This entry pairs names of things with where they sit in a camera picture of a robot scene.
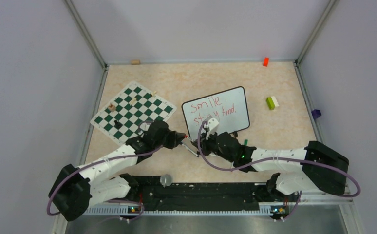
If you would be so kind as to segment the white whiteboard black frame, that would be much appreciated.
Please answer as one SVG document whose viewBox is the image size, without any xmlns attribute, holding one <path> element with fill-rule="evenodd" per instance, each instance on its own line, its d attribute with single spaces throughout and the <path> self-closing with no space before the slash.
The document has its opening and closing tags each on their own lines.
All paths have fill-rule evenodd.
<svg viewBox="0 0 377 234">
<path fill-rule="evenodd" d="M 218 133 L 238 132 L 250 127 L 245 89 L 238 86 L 182 104 L 188 136 L 197 138 L 198 130 L 208 117 L 218 120 Z"/>
</svg>

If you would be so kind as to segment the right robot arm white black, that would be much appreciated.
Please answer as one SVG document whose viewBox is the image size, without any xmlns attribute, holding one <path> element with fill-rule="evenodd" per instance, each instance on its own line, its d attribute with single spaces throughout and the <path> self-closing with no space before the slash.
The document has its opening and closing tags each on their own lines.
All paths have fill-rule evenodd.
<svg viewBox="0 0 377 234">
<path fill-rule="evenodd" d="M 268 196 L 274 201 L 298 191 L 320 190 L 345 196 L 349 160 L 319 141 L 289 150 L 267 150 L 246 146 L 227 132 L 206 136 L 192 142 L 202 157 L 214 155 L 232 164 L 230 171 L 272 171 L 267 182 Z"/>
</svg>

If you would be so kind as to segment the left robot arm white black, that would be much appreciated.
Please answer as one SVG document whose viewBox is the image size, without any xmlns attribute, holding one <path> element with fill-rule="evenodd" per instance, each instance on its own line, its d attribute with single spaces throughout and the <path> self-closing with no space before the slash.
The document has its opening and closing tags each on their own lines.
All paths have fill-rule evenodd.
<svg viewBox="0 0 377 234">
<path fill-rule="evenodd" d="M 116 198 L 129 202 L 135 200 L 138 196 L 137 183 L 131 176 L 116 174 L 162 148 L 176 148 L 187 137 L 185 133 L 170 130 L 162 120 L 144 124 L 144 130 L 113 152 L 91 163 L 64 166 L 48 194 L 47 215 L 62 214 L 67 221 L 73 221 L 93 205 Z"/>
</svg>

